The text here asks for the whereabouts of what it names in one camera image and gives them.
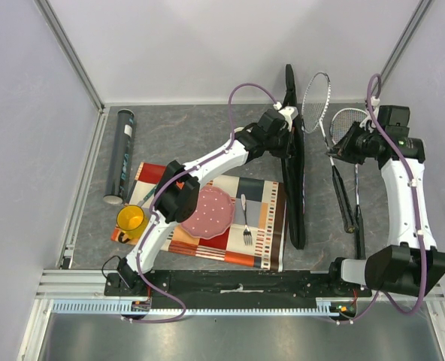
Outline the black shuttlecock tube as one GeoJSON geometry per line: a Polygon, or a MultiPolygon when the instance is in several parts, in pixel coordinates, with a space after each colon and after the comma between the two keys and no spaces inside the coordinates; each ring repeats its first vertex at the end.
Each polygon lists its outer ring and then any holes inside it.
{"type": "Polygon", "coordinates": [[[117,124],[110,157],[103,201],[120,205],[129,191],[135,115],[129,109],[117,113],[117,124]]]}

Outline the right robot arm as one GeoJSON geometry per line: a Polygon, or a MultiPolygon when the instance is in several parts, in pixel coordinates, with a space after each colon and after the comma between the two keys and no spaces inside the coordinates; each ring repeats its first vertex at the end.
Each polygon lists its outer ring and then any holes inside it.
{"type": "Polygon", "coordinates": [[[333,146],[328,154],[354,165],[377,160],[388,198],[388,244],[367,259],[336,259],[325,283],[335,296],[345,295],[353,284],[407,296],[428,294],[445,275],[445,252],[438,251],[427,218],[424,145],[409,136],[408,107],[382,105],[375,114],[383,133],[363,111],[338,112],[329,127],[333,146]]]}

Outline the black Crossway racket bag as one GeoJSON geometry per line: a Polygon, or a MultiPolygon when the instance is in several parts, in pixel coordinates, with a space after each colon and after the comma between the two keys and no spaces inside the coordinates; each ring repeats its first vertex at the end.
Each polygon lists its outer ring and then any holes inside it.
{"type": "Polygon", "coordinates": [[[289,158],[282,159],[283,184],[286,192],[286,213],[289,224],[289,237],[297,250],[306,245],[306,229],[304,224],[304,132],[302,117],[297,100],[295,75],[290,64],[285,67],[286,94],[283,107],[290,106],[296,110],[292,123],[292,139],[289,145],[289,158]]]}

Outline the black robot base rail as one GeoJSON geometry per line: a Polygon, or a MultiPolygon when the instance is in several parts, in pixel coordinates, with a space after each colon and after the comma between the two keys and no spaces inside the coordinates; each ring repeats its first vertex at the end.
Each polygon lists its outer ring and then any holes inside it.
{"type": "Polygon", "coordinates": [[[371,296],[371,291],[327,272],[304,270],[155,270],[146,279],[190,311],[314,308],[317,299],[371,296]]]}

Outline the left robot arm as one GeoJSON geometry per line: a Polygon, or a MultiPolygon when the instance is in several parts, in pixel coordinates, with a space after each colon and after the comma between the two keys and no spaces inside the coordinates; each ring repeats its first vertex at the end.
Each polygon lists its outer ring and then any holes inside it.
{"type": "Polygon", "coordinates": [[[119,261],[121,287],[131,296],[147,287],[146,273],[152,270],[157,253],[169,233],[195,212],[200,189],[228,170],[259,158],[264,152],[283,158],[288,155],[297,108],[269,109],[256,123],[235,129],[230,139],[203,157],[165,167],[150,203],[150,219],[138,243],[119,261]]]}

